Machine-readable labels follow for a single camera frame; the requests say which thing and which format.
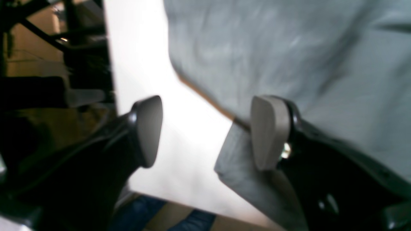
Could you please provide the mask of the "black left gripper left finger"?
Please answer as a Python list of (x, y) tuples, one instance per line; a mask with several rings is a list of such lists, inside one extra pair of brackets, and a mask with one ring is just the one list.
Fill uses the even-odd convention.
[(82, 142), (43, 158), (29, 138), (1, 140), (2, 231), (104, 231), (130, 176), (156, 161), (163, 121), (158, 95)]

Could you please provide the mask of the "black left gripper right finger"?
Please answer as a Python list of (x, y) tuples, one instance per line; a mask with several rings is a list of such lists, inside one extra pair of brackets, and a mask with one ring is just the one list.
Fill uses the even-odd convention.
[(254, 96), (254, 161), (291, 184), (311, 231), (409, 231), (410, 183), (303, 120), (276, 96)]

